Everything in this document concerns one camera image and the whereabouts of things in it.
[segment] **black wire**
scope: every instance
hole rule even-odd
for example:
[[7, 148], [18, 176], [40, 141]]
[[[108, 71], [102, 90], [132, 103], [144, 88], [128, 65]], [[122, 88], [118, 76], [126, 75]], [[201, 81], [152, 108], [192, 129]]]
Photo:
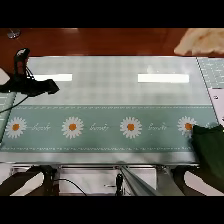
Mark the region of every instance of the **black wire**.
[[21, 100], [19, 103], [15, 104], [15, 105], [13, 105], [13, 106], [11, 106], [11, 107], [5, 109], [5, 110], [0, 111], [0, 114], [3, 113], [3, 112], [5, 112], [5, 111], [12, 110], [14, 107], [17, 107], [17, 106], [20, 105], [23, 101], [25, 101], [28, 97], [29, 97], [29, 96], [26, 96], [26, 97], [25, 97], [23, 100]]
[[75, 185], [85, 196], [87, 196], [87, 194], [77, 184], [75, 184], [71, 180], [68, 180], [68, 179], [57, 179], [57, 180], [54, 180], [54, 181], [58, 181], [58, 180], [64, 180], [64, 181], [70, 182], [71, 184]]

